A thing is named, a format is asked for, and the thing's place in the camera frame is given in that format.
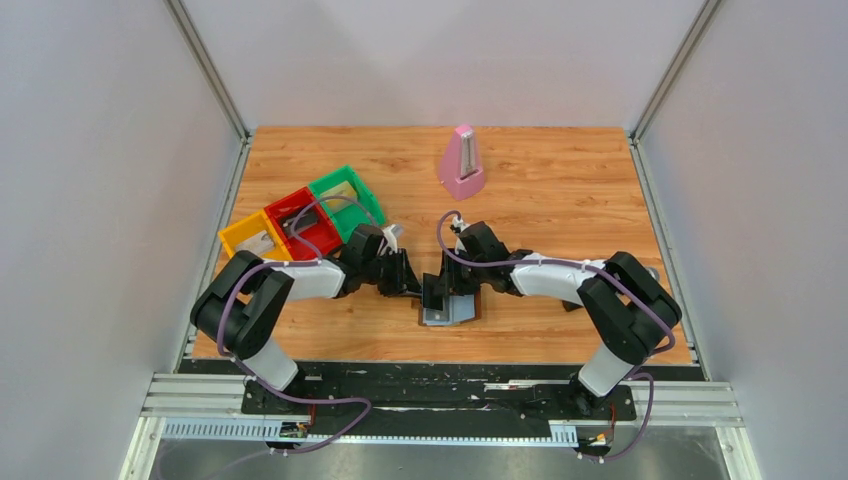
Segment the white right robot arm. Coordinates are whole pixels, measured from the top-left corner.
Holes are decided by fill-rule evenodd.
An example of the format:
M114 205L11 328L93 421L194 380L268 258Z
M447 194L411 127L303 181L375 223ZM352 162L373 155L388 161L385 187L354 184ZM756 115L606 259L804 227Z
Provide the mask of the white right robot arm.
M576 395L606 397L652 355L675 344L682 310L651 271L632 254L606 260L568 260L526 249L510 251L483 221L469 224L446 213L457 243L442 249L438 274L423 277L422 322L453 326L477 313L482 285L517 297L549 297L566 311L584 309L600 345L572 380Z

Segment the brown leather card holder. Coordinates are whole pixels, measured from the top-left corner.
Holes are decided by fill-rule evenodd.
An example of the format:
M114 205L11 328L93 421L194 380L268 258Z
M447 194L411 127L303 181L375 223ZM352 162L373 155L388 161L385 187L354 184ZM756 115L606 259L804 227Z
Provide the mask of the brown leather card holder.
M427 327L449 327L476 320L480 315L480 294L425 294L421 301L419 324Z

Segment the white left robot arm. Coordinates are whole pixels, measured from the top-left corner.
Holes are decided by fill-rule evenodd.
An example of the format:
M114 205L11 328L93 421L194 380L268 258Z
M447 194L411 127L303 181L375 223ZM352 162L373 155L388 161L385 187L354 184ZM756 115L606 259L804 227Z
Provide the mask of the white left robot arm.
M247 371L278 391L299 367L273 339L289 301L336 299L374 285L384 297L419 297L422 285L390 228L357 226L319 260L272 261L240 250L195 301L190 322Z

